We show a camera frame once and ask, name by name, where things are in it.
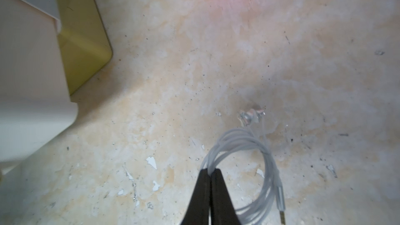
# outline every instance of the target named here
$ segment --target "cable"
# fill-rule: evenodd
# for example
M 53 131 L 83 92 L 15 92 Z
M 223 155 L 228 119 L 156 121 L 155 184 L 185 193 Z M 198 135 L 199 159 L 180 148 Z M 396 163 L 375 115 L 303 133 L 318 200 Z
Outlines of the cable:
M 276 167 L 275 160 L 273 159 L 271 151 L 266 144 L 267 138 L 265 136 L 265 132 L 263 132 L 265 141 L 262 142 L 256 138 L 250 128 L 252 119 L 256 119 L 255 122 L 258 122 L 258 119 L 260 118 L 259 112 L 256 115 L 256 111 L 251 111 L 246 113 L 250 113 L 250 117 L 246 117 L 247 120 L 250 120 L 250 122 L 247 124 L 247 129 L 234 128 L 220 136 L 214 147 L 210 149 L 204 158 L 200 169 L 207 168 L 208 174 L 211 175 L 217 165 L 230 154 L 242 150 L 260 150 L 263 154 L 262 156 L 265 163 L 264 183 L 262 185 L 260 195 L 252 203 L 236 209 L 236 214 L 242 225 L 259 225 L 271 211 L 275 197 L 278 210 L 280 211 L 281 223 L 285 225 L 285 201 L 282 181 L 279 177 L 279 171 Z M 264 118 L 261 118 L 261 122 L 264 130 Z

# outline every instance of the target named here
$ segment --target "stained floor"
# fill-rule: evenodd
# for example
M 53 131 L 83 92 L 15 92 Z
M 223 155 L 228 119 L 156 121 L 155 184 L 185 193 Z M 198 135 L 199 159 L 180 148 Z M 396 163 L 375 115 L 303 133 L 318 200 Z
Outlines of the stained floor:
M 114 56 L 72 96 L 77 121 L 3 179 L 1 224 L 179 224 L 202 159 L 253 104 L 287 224 L 398 223 L 400 0 L 96 2 Z M 222 163 L 235 207 L 261 165 Z

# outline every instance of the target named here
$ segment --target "debris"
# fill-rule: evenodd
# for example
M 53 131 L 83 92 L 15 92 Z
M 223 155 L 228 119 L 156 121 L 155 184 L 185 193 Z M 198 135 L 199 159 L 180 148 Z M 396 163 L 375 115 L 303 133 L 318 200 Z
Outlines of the debris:
M 132 175 L 128 172 L 128 170 L 126 169 L 125 165 L 123 165 L 123 168 L 125 169 L 126 176 L 129 178 L 129 180 L 133 180 Z
M 153 181 L 153 184 L 154 184 L 153 191 L 157 191 L 160 188 L 160 185 L 156 181 Z
M 257 169 L 257 172 L 256 172 L 256 173 L 259 174 L 259 175 L 261 175 L 262 178 L 265 178 L 265 177 L 264 177 L 264 172 L 263 172 L 261 169 Z
M 320 177 L 322 177 L 322 179 L 324 180 L 324 182 L 326 182 L 326 176 L 325 176 L 324 174 L 318 173 L 318 175 L 319 175 Z
M 125 167 L 125 163 L 123 165 L 123 168 L 126 172 L 126 176 L 128 177 L 128 179 L 132 182 L 132 187 L 133 187 L 133 200 L 136 200 L 136 183 L 135 183 L 135 179 L 132 177 L 132 175 L 128 172 L 128 170 Z
M 337 178 L 338 175 L 336 174 L 335 168 L 333 167 L 332 164 L 329 164 L 326 168 L 329 169 L 330 172 L 332 172 L 335 178 Z
M 383 54 L 385 54 L 385 52 L 381 49 L 375 51 L 375 55 L 377 55 L 377 56 L 382 56 Z
M 148 157 L 146 161 L 148 164 L 153 166 L 153 168 L 157 169 L 156 160 L 154 159 L 154 157 Z

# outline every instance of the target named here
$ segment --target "dirty floor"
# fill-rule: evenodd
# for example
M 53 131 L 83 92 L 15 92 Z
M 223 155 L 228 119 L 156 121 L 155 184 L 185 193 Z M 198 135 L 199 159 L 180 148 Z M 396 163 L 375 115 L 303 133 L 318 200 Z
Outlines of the dirty floor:
M 400 0 L 96 2 L 114 56 L 72 96 L 76 122 L 3 179 L 1 224 L 179 224 L 202 159 L 254 103 L 287 224 L 398 224 Z M 235 207 L 260 164 L 222 163 Z

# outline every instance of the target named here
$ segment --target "metal plug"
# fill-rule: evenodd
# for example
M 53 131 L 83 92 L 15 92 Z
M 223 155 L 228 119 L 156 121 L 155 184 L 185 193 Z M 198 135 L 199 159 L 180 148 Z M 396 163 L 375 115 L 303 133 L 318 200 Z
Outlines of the metal plug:
M 238 115 L 238 119 L 242 127 L 246 127 L 254 122 L 258 123 L 263 115 L 265 115 L 263 109 L 250 109 L 247 112 L 241 111 Z
M 286 225 L 286 221 L 285 221 L 285 212 L 279 211 L 279 214 L 280 214 L 280 223 L 281 223 L 282 225 Z

